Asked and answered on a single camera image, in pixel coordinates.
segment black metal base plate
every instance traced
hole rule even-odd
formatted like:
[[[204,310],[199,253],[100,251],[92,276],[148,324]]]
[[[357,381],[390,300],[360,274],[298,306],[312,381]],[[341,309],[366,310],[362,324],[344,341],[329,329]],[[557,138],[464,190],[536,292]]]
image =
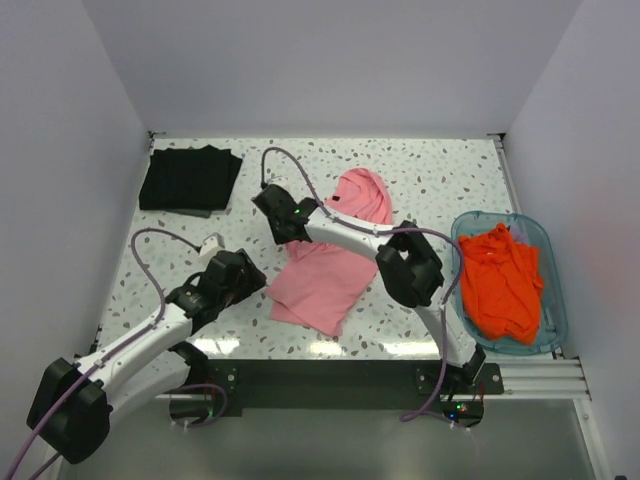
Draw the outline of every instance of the black metal base plate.
[[[430,395],[441,362],[413,360],[209,360],[210,379],[230,397],[226,415],[243,408],[413,410]],[[500,367],[487,363],[473,385],[445,377],[442,394],[504,393]]]

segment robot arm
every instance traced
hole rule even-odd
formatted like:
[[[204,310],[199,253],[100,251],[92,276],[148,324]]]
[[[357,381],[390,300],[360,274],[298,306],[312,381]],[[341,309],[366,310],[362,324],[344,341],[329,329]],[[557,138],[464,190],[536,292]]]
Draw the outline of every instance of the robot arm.
[[[442,356],[447,343],[447,364],[463,381],[473,383],[485,360],[484,351],[469,335],[455,313],[447,309],[446,335],[440,305],[432,297],[442,287],[442,262],[422,233],[411,222],[400,225],[402,233],[380,235],[392,225],[374,224],[344,215],[329,207],[319,208],[312,198],[296,203],[276,184],[267,185],[253,202],[269,221],[277,244],[313,241],[337,245],[378,264],[387,293],[412,308],[438,345]]]
[[[167,296],[162,318],[157,318],[158,309],[101,350],[73,364],[60,358],[49,365],[31,405],[27,425],[34,430],[39,428],[40,436],[70,463],[85,460],[105,440],[114,420],[184,383],[190,366],[182,365],[177,353],[166,352],[167,349],[265,284],[266,277],[244,250],[217,252],[200,274],[197,285],[185,283]],[[159,355],[169,357],[166,362],[171,362],[171,368],[163,369],[163,374],[149,375],[145,367]],[[51,415],[53,405],[85,376]],[[39,427],[46,415],[51,415],[49,420]]]

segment white connector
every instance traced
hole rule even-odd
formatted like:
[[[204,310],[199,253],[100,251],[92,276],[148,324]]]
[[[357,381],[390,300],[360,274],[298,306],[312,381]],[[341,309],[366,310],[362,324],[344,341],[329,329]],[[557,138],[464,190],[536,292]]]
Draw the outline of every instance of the white connector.
[[[200,253],[198,254],[198,261],[207,266],[209,264],[209,260],[211,260],[216,253],[224,248],[224,238],[219,233],[214,233],[213,235],[209,235],[204,239],[202,245],[200,246]]]

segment folded clothing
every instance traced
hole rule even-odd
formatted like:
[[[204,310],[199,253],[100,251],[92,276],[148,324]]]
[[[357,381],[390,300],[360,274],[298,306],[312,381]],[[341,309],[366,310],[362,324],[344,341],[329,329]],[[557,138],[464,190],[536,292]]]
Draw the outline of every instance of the folded clothing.
[[[349,170],[326,204],[361,220],[391,223],[391,198],[382,179],[365,168]],[[266,290],[271,318],[342,335],[340,323],[375,277],[378,266],[324,243],[287,244],[291,261]]]
[[[156,150],[140,190],[140,210],[224,210],[242,159],[231,150]]]
[[[502,223],[488,233],[458,240],[464,254],[462,302],[473,323],[489,340],[509,336],[531,345],[544,288],[538,249],[515,242]]]

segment cable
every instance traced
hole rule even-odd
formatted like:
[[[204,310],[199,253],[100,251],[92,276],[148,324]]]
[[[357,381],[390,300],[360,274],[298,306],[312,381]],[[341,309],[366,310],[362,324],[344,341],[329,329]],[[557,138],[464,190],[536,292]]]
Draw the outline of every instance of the cable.
[[[29,437],[27,437],[27,440],[25,440],[25,442],[22,444],[22,447],[20,447],[20,450],[18,451],[18,454],[16,455],[13,462],[11,463],[11,466],[9,467],[9,470],[5,475],[4,480],[11,480],[13,478],[16,471],[18,470],[18,467],[20,466],[20,463],[22,463],[22,460],[24,459],[25,455],[29,451],[29,448],[31,448],[31,445],[33,444],[35,439],[38,438],[38,435],[40,435],[40,432],[42,431],[44,426],[47,424],[47,422],[51,420],[51,417],[53,417],[53,415],[58,411],[58,409],[69,399],[69,397],[80,387],[80,385],[82,385],[91,375],[93,375],[98,370],[98,368],[100,368],[99,364],[110,360],[118,352],[122,351],[122,349],[126,348],[127,346],[129,346],[130,344],[138,340],[140,337],[142,337],[144,334],[152,330],[153,327],[157,325],[158,322],[160,322],[164,317],[167,304],[164,298],[164,293],[162,292],[162,287],[160,286],[156,278],[153,276],[153,274],[149,271],[147,266],[144,264],[144,262],[140,258],[140,255],[138,254],[138,249],[136,247],[136,240],[138,239],[138,237],[143,233],[147,233],[147,232],[162,233],[164,235],[168,235],[171,238],[180,240],[181,242],[185,243],[186,245],[188,245],[189,247],[191,247],[196,251],[199,250],[199,248],[195,244],[191,243],[186,238],[183,238],[180,235],[177,235],[168,230],[162,230],[160,228],[153,228],[153,227],[143,228],[141,230],[138,230],[131,236],[131,253],[133,254],[133,258],[135,259],[138,266],[142,269],[143,273],[147,276],[147,278],[155,288],[156,292],[158,293],[158,296],[160,297],[160,310],[158,312],[158,315],[146,327],[142,328],[131,337],[122,341],[119,345],[116,345],[111,351],[105,353],[105,355],[100,359],[99,362],[96,362],[96,364],[92,365],[83,375],[80,376],[80,378],[78,378],[78,380],[76,380],[60,396],[60,398],[51,406],[51,408],[47,411],[47,413],[45,413],[42,419],[33,428],[31,433],[29,434]]]
[[[220,417],[222,417],[224,412],[227,410],[227,405],[229,403],[229,398],[227,397],[227,392],[224,391],[224,388],[216,385],[215,383],[198,383],[198,384],[195,384],[195,385],[185,385],[183,387],[176,388],[175,391],[188,392],[189,390],[198,390],[198,389],[201,389],[201,388],[210,388],[210,389],[215,390],[216,392],[220,393],[220,395],[222,395],[222,407],[220,408],[220,410],[218,410],[218,413],[216,413],[213,417],[207,418],[205,421],[199,422],[199,423],[191,422],[191,423],[187,424],[187,428],[200,428],[200,427],[209,426],[209,425],[217,422],[218,420],[220,420]]]
[[[261,160],[261,168],[260,168],[260,172],[261,172],[261,179],[260,179],[260,184],[263,186],[266,185],[266,180],[265,180],[265,160],[267,157],[267,154],[269,152],[279,152],[282,153],[283,155],[285,155],[289,160],[291,160],[296,167],[298,167],[298,170],[300,171],[300,174],[302,175],[302,178],[304,179],[305,183],[307,184],[307,186],[309,187],[309,191],[311,192],[311,195],[313,196],[313,199],[316,201],[316,203],[318,204],[318,208],[320,208],[320,210],[322,210],[322,212],[324,212],[324,214],[327,217],[331,217],[332,221],[343,225],[345,227],[351,228],[353,230],[357,230],[359,232],[362,233],[366,233],[369,235],[394,235],[396,233],[409,233],[409,232],[418,232],[418,233],[426,233],[428,235],[433,235],[435,237],[438,237],[442,240],[444,240],[445,242],[449,243],[451,246],[453,246],[453,248],[456,250],[457,254],[458,254],[458,259],[460,261],[460,264],[458,266],[458,272],[456,273],[456,276],[454,277],[453,281],[451,282],[451,285],[449,285],[449,288],[445,291],[444,295],[442,296],[442,299],[440,301],[440,320],[442,322],[442,366],[440,367],[440,374],[438,375],[438,381],[436,382],[436,386],[433,390],[433,392],[431,393],[431,395],[429,396],[429,398],[427,399],[427,401],[422,405],[422,407],[420,407],[419,409],[415,410],[414,412],[409,412],[409,413],[405,413],[403,415],[400,416],[400,421],[401,422],[408,422],[413,420],[414,418],[417,418],[418,416],[424,414],[427,409],[431,406],[431,404],[435,401],[436,397],[439,395],[440,393],[440,389],[442,388],[442,384],[444,383],[444,377],[446,374],[446,369],[447,369],[447,318],[446,318],[446,313],[445,313],[445,309],[446,309],[446,304],[447,301],[449,300],[449,297],[451,296],[451,294],[453,293],[453,291],[455,290],[456,286],[458,285],[458,283],[460,282],[460,276],[462,275],[462,270],[464,267],[464,255],[462,253],[462,250],[460,249],[460,246],[451,238],[449,238],[448,236],[446,236],[443,233],[440,233],[436,230],[431,230],[429,228],[420,228],[420,227],[399,227],[399,228],[391,228],[389,230],[382,230],[382,231],[377,231],[374,232],[373,230],[366,228],[366,227],[361,227],[360,225],[354,225],[346,220],[343,220],[341,218],[338,218],[336,216],[334,216],[331,211],[324,205],[324,202],[322,200],[320,200],[320,197],[318,196],[318,192],[316,191],[315,187],[313,186],[313,184],[311,183],[311,179],[309,178],[309,175],[307,175],[307,172],[304,170],[304,168],[302,167],[302,165],[300,164],[300,162],[298,161],[298,159],[296,157],[294,157],[291,153],[289,153],[287,150],[285,150],[284,148],[281,147],[268,147],[267,149],[265,149],[264,152],[262,152],[262,160]]]
[[[59,453],[56,453],[55,455],[52,455],[51,458],[49,460],[47,460],[38,470],[36,470],[36,473],[34,473],[33,475],[31,475],[29,477],[29,480],[36,480],[40,475],[42,475],[44,473],[44,471],[49,468],[51,465],[53,465],[56,460],[58,460],[61,457],[61,455]]]

